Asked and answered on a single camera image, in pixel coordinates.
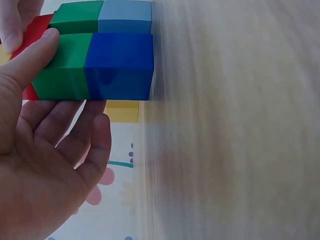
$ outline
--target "wooden table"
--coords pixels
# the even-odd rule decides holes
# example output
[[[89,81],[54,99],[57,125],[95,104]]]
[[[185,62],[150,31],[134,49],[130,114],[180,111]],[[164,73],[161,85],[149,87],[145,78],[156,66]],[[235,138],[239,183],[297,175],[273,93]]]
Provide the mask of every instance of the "wooden table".
[[[320,239],[320,1],[155,0],[152,12],[138,239]]]

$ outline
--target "light blue block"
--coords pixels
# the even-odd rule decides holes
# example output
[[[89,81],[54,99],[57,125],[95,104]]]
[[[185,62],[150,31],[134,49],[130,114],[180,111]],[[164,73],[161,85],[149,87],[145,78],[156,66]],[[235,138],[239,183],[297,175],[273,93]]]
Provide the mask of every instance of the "light blue block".
[[[99,33],[149,34],[150,1],[105,0],[98,19]]]

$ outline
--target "dark blue block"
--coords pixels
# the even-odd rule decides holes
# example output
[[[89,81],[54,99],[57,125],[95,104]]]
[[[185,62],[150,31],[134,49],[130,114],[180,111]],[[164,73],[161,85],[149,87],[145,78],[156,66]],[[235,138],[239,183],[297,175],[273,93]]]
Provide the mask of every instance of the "dark blue block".
[[[84,70],[90,99],[146,101],[154,73],[153,37],[94,33]]]

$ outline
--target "plastic cube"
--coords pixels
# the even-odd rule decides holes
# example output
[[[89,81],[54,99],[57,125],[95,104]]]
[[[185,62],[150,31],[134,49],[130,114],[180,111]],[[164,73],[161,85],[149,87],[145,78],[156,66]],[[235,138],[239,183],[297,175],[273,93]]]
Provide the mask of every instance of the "plastic cube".
[[[85,62],[92,33],[60,37],[53,60],[32,82],[40,100],[89,99]]]
[[[151,2],[106,0],[98,20],[99,33],[148,34],[151,29]]]
[[[33,19],[33,21],[27,26],[26,31],[23,33],[23,42],[21,47],[12,54],[11,59],[15,58],[23,50],[42,37],[44,32],[48,29],[53,16],[53,14],[48,14],[37,16]]]
[[[151,34],[93,34],[85,63],[90,99],[146,101],[153,72]]]
[[[54,13],[50,27],[64,34],[97,33],[98,18],[104,1],[64,3]]]
[[[23,50],[42,37],[44,32],[49,27],[49,23],[53,16],[53,14],[48,14],[37,16],[33,19],[33,21],[27,26],[26,31],[23,33],[23,42],[21,47],[12,54],[11,59],[18,56]],[[32,84],[29,84],[29,86],[27,86],[27,88],[23,91],[22,97],[24,100],[39,99]]]
[[[108,100],[104,113],[112,123],[136,123],[139,116],[139,101]]]

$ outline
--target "finger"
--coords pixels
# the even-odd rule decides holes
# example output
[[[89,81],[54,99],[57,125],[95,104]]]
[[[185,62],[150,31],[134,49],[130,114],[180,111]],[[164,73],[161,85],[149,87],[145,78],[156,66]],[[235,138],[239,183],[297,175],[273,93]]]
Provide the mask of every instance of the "finger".
[[[110,151],[110,120],[107,115],[99,114],[93,121],[89,153],[84,163],[76,169],[86,183],[89,192],[98,184],[106,171]]]
[[[17,0],[0,1],[0,38],[6,53],[13,53],[23,41],[23,25]]]
[[[64,136],[83,101],[60,101],[34,131],[40,138],[56,146]]]
[[[28,101],[22,106],[20,118],[28,123],[32,131],[35,131],[57,103],[57,101]]]
[[[0,73],[16,81],[24,90],[56,54],[60,35],[57,29],[46,30],[38,41],[0,67]]]
[[[104,112],[105,101],[87,101],[70,134],[56,147],[74,167],[90,146],[94,118]]]

